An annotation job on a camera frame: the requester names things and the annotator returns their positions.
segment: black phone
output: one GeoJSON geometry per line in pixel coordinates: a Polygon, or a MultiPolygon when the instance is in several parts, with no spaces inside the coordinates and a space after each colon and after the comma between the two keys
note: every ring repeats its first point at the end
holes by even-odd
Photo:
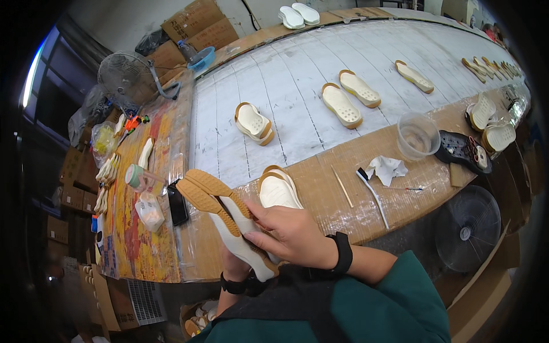
{"type": "Polygon", "coordinates": [[[178,226],[189,220],[189,212],[187,211],[187,203],[183,195],[179,193],[175,187],[180,179],[175,180],[168,186],[168,200],[170,202],[170,212],[172,214],[173,226],[178,226]]]}

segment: black fan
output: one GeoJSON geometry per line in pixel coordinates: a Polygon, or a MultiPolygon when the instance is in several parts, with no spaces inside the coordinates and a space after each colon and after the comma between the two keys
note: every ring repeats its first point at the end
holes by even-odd
{"type": "Polygon", "coordinates": [[[486,189],[469,185],[444,204],[436,224],[442,261],[456,272],[469,272],[480,267],[500,237],[500,208],[486,189]]]}

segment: hand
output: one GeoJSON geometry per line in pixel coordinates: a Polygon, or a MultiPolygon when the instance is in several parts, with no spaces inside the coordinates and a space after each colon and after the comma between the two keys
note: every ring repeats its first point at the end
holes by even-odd
{"type": "Polygon", "coordinates": [[[223,277],[227,281],[242,282],[250,273],[250,265],[234,256],[221,242],[219,247],[221,260],[223,261],[223,277]]]}
{"type": "Polygon", "coordinates": [[[279,240],[263,232],[244,235],[257,247],[290,263],[312,268],[332,269],[338,263],[339,254],[335,241],[325,237],[307,210],[284,206],[263,208],[251,201],[244,201],[256,222],[267,231],[275,231],[279,240]]]}

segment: colorful painted table surface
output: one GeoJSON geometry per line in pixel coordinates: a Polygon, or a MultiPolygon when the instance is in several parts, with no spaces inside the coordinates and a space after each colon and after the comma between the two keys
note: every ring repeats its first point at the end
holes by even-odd
{"type": "Polygon", "coordinates": [[[143,226],[134,207],[139,194],[124,181],[127,168],[137,164],[149,137],[154,138],[150,171],[165,177],[169,183],[186,172],[194,86],[192,72],[185,71],[177,80],[182,82],[177,99],[158,96],[146,105],[141,115],[149,116],[150,122],[140,124],[116,151],[120,155],[120,165],[116,181],[109,189],[108,211],[103,215],[104,245],[100,266],[107,276],[181,282],[179,232],[172,225],[167,196],[158,198],[165,220],[156,233],[151,233],[143,226]]]}

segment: electric fan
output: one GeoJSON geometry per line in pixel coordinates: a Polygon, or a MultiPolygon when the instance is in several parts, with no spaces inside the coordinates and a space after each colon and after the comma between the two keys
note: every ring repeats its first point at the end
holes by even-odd
{"type": "Polygon", "coordinates": [[[436,249],[444,264],[469,272],[480,267],[500,237],[500,208],[486,189],[469,185],[443,205],[436,225],[436,249]]]}
{"type": "Polygon", "coordinates": [[[133,51],[118,51],[103,59],[97,82],[107,89],[107,97],[121,108],[138,108],[152,99],[156,91],[167,99],[177,99],[180,82],[162,89],[154,61],[133,51]]]}

